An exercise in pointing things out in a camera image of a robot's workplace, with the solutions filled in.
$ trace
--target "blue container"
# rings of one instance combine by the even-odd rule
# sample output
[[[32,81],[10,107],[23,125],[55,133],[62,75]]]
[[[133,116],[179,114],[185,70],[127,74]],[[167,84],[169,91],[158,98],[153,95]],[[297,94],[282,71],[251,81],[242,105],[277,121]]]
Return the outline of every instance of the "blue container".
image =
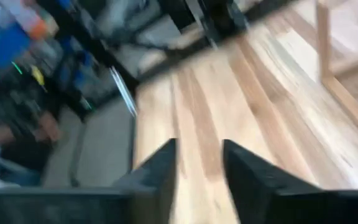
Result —
[[[11,61],[25,52],[32,40],[18,23],[0,30],[0,67],[10,66]]]

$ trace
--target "green object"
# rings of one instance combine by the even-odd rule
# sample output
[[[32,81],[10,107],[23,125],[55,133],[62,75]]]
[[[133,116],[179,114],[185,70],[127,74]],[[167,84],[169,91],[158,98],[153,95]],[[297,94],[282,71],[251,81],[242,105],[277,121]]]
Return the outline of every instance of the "green object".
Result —
[[[23,75],[23,72],[22,70],[19,68],[19,66],[16,65],[16,63],[12,62],[13,66],[15,66],[16,70],[21,74]]]

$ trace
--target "yellow object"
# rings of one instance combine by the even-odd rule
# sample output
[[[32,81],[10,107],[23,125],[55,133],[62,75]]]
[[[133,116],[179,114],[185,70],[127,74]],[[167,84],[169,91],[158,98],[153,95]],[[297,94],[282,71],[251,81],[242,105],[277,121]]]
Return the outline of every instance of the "yellow object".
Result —
[[[32,76],[37,80],[38,84],[44,86],[45,80],[41,71],[34,65],[31,65],[31,71],[32,71]]]

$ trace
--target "black equipment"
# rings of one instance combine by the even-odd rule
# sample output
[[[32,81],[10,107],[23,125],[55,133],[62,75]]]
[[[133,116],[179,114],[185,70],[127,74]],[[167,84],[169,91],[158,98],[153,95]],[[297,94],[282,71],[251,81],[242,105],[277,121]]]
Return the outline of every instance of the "black equipment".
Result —
[[[176,179],[176,142],[110,188],[0,190],[0,223],[166,224]]]
[[[32,131],[48,104],[45,90],[31,68],[15,68],[0,78],[0,125],[8,125],[17,140],[34,139]]]
[[[230,140],[223,153],[241,223],[358,223],[358,190],[319,189]]]
[[[198,3],[204,15],[201,25],[213,44],[248,26],[234,0],[198,0]]]

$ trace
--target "wooden furniture leg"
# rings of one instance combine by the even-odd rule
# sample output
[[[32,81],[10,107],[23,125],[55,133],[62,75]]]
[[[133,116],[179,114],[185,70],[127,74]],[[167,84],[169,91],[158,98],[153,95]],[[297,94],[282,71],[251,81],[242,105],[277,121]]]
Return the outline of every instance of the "wooden furniture leg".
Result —
[[[353,122],[358,125],[358,102],[336,78],[336,75],[358,72],[358,60],[352,63],[342,63],[342,65],[337,65],[334,70],[332,70],[329,62],[331,52],[329,8],[326,5],[326,1],[317,1],[316,13],[321,82],[341,104]]]

